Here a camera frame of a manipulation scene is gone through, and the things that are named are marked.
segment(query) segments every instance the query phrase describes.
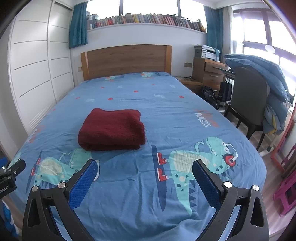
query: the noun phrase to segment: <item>dinosaur print bedding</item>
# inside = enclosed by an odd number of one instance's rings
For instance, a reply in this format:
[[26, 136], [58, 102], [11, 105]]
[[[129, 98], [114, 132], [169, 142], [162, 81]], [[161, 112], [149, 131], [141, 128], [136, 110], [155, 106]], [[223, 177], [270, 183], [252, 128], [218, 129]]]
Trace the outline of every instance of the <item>dinosaur print bedding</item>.
[[[139, 150], [85, 151], [78, 132], [94, 108], [137, 109], [146, 144]], [[99, 173], [76, 214], [97, 240], [196, 240], [215, 209], [192, 174], [201, 159], [222, 181], [263, 187], [266, 168], [246, 137], [217, 110], [164, 72], [124, 74], [85, 81], [63, 98], [29, 136], [12, 164], [26, 169], [11, 193], [24, 212], [30, 188], [51, 188], [89, 158]], [[226, 231], [234, 224], [235, 208]], [[70, 240], [53, 210], [58, 227]]]

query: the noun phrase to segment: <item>maroon towel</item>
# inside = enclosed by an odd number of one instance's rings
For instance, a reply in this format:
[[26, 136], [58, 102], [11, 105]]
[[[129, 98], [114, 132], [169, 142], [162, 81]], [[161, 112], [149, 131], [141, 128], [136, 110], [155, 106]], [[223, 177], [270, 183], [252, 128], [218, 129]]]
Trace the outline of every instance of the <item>maroon towel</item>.
[[85, 150], [131, 150], [144, 145], [144, 124], [137, 110], [95, 108], [85, 119], [78, 143]]

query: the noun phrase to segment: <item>yellow book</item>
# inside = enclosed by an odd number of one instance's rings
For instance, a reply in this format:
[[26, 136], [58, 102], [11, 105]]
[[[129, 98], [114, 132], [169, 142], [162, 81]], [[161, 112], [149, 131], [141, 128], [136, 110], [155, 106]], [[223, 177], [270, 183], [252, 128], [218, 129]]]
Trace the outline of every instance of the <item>yellow book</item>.
[[133, 19], [135, 20], [135, 23], [139, 23], [140, 21], [139, 21], [139, 19], [138, 19], [138, 17], [137, 17], [137, 14], [133, 14]]

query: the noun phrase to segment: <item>red shoe print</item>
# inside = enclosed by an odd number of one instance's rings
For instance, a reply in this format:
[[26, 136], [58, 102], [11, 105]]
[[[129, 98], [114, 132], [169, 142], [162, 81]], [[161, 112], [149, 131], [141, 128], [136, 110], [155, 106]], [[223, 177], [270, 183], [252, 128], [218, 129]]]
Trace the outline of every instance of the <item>red shoe print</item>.
[[160, 165], [167, 163], [166, 159], [162, 158], [162, 154], [160, 152], [157, 152], [157, 160], [158, 160], [158, 164]]
[[168, 178], [167, 178], [167, 175], [164, 175], [163, 174], [163, 171], [160, 169], [160, 168], [157, 168], [157, 175], [158, 175], [158, 180], [160, 182], [162, 181], [166, 181]]

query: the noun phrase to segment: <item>electrical outlet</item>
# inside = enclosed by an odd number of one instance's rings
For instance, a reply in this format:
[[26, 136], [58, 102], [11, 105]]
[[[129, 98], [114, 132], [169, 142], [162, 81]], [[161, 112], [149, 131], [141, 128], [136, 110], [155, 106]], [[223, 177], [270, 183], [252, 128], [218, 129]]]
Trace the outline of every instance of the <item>electrical outlet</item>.
[[192, 68], [192, 63], [184, 63], [184, 67]]

